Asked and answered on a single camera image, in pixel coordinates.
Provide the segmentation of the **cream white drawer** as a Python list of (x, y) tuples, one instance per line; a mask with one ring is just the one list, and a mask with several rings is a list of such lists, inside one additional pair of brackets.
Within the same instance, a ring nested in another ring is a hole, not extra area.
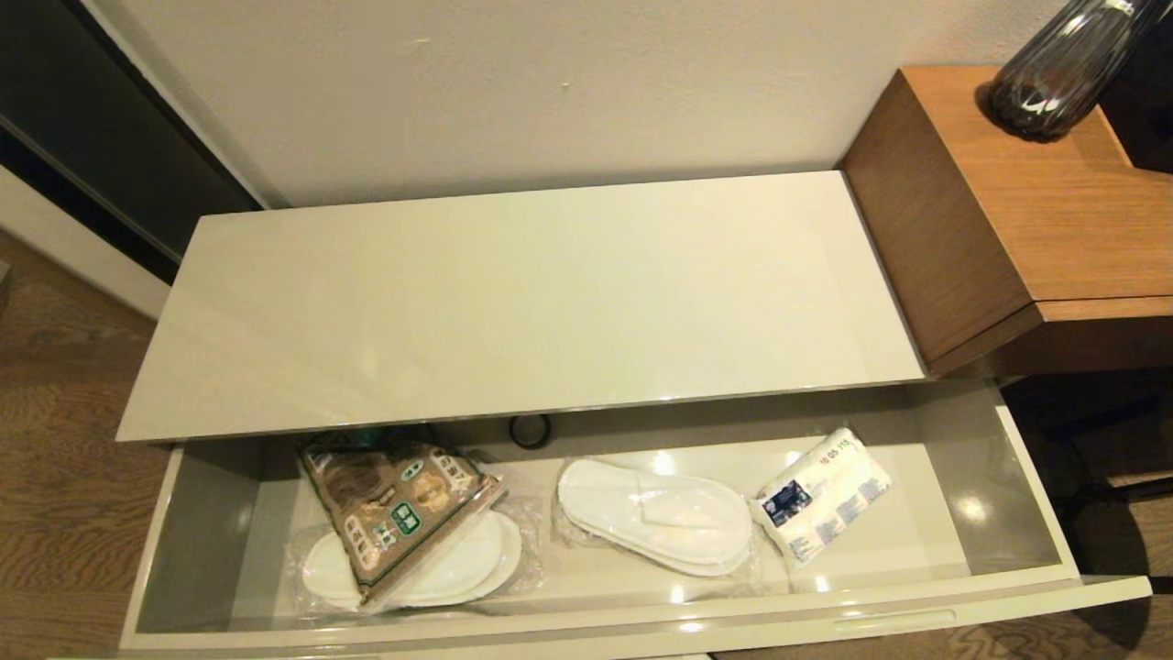
[[(757, 532), (741, 579), (701, 579), (562, 535), (554, 489), (586, 457), (754, 496), (849, 426), (893, 488), (818, 559), (788, 569)], [(1082, 573), (996, 386), (979, 380), (554, 414), (540, 448), (506, 419), (435, 426), (531, 506), (540, 581), (473, 604), (373, 617), (296, 603), (289, 544), (325, 513), (292, 437), (172, 448), (116, 660), (621, 660), (996, 622), (1140, 599)]]

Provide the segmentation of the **dark glass vase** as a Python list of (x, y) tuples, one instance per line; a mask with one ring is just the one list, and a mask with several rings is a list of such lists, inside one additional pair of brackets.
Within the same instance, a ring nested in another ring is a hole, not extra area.
[(1166, 9), (1168, 0), (1069, 0), (994, 75), (994, 120), (1021, 137), (1064, 137)]

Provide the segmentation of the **white slippers in crinkled wrap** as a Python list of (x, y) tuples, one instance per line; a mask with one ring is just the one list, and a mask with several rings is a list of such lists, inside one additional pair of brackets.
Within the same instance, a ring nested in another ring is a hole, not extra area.
[(301, 615), (359, 614), (440, 608), (536, 588), (540, 559), (540, 502), (504, 497), (474, 522), (473, 530), (443, 542), (423, 567), (389, 594), (360, 603), (341, 539), (326, 523), (305, 529), (286, 546), (286, 576), (293, 607)]

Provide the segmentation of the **white tissue pack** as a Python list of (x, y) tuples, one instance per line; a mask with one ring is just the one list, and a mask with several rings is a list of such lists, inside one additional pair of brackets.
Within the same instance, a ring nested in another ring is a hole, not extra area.
[(750, 498), (751, 518), (789, 567), (804, 567), (891, 485), (857, 434), (841, 426)]

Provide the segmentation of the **green label snack bag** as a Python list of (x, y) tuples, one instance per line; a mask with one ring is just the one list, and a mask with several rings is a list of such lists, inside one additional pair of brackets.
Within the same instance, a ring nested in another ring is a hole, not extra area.
[(507, 492), (501, 478), (426, 433), (318, 433), (301, 438), (297, 457), (341, 540), (362, 611), (389, 603), (393, 588), (469, 535)]

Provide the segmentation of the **white slippers with paper tag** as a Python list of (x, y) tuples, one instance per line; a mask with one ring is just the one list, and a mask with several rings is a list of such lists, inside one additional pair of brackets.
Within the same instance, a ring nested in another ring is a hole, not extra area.
[(554, 504), (584, 535), (683, 574), (733, 574), (753, 553), (750, 506), (716, 479), (579, 458), (562, 469)]

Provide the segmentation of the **black box on desk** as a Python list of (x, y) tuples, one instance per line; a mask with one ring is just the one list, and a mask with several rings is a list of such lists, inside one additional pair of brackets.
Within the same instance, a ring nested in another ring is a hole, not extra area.
[(1173, 175), (1173, 0), (1101, 94), (1101, 113), (1132, 166)]

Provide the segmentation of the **dark sliding door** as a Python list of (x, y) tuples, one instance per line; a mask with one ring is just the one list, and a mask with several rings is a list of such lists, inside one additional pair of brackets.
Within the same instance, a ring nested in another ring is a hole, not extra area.
[(82, 0), (0, 0), (0, 166), (167, 284), (203, 216), (260, 209)]

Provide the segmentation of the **black tape roll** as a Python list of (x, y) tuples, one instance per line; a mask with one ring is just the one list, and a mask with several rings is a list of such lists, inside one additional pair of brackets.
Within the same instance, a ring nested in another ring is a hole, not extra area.
[(543, 413), (514, 416), (508, 423), (508, 435), (515, 445), (526, 450), (537, 450), (548, 445), (552, 438), (552, 419)]

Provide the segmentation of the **wooden side cabinet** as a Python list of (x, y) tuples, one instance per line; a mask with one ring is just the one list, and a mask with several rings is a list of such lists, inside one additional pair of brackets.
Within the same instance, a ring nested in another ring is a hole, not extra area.
[(994, 124), (994, 66), (893, 73), (839, 168), (933, 377), (1173, 367), (1173, 175), (1101, 113)]

